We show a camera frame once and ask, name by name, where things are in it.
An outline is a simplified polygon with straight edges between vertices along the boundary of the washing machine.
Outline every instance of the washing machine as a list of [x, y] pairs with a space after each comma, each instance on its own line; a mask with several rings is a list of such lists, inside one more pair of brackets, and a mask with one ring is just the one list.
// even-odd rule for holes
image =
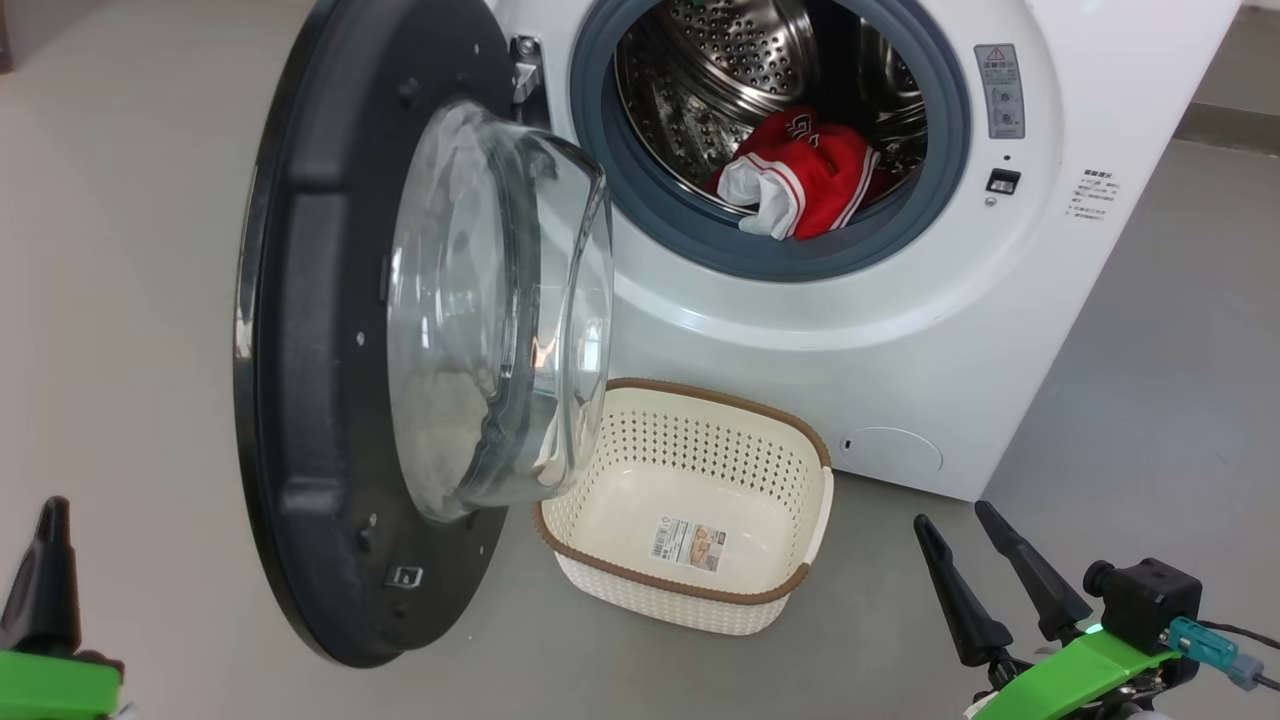
[[[294, 628], [352, 666], [443, 634], [506, 506], [589, 461], [607, 375], [774, 406], [837, 469], [977, 500], [1235, 6], [323, 0], [236, 309]], [[744, 233], [708, 178], [797, 102], [887, 179], [819, 237]]]

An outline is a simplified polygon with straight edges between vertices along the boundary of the white plastic basket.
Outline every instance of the white plastic basket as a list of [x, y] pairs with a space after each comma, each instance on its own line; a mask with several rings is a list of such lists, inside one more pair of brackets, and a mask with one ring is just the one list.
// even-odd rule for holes
[[534, 521], [580, 589], [677, 625], [748, 635], [782, 612], [809, 573], [831, 493], [827, 448], [797, 418], [621, 379], [604, 396], [586, 475], [538, 503]]

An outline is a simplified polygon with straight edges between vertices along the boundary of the sticker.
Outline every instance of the sticker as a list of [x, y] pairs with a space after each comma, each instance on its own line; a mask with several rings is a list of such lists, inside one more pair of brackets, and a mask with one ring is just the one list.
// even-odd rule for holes
[[987, 135], [996, 140], [1027, 137], [1023, 76], [1012, 45], [978, 45], [973, 49], [987, 97]]
[[658, 520], [658, 532], [653, 536], [649, 556], [714, 573], [719, 570], [723, 550], [723, 532], [663, 515]]
[[1080, 179], [1071, 187], [1071, 199], [1066, 204], [1066, 214], [1082, 220], [1103, 220], [1107, 211], [1115, 208], [1120, 196], [1120, 183], [1103, 170], [1084, 170]]

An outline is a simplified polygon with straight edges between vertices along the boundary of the laundry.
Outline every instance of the laundry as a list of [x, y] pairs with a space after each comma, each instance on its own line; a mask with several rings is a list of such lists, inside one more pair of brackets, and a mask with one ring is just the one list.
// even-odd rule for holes
[[878, 163], [855, 131], [820, 124], [813, 108], [796, 106], [765, 118], [710, 183], [726, 202], [759, 206], [739, 220], [742, 232], [806, 240], [854, 217], [868, 190], [887, 179]]

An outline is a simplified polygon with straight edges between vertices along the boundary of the open door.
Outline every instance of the open door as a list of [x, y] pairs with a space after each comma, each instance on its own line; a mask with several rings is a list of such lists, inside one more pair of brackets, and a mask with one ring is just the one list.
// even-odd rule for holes
[[236, 306], [250, 519], [298, 634], [356, 667], [439, 638], [506, 506], [589, 461], [609, 202], [511, 123], [481, 0], [321, 0], [259, 149]]

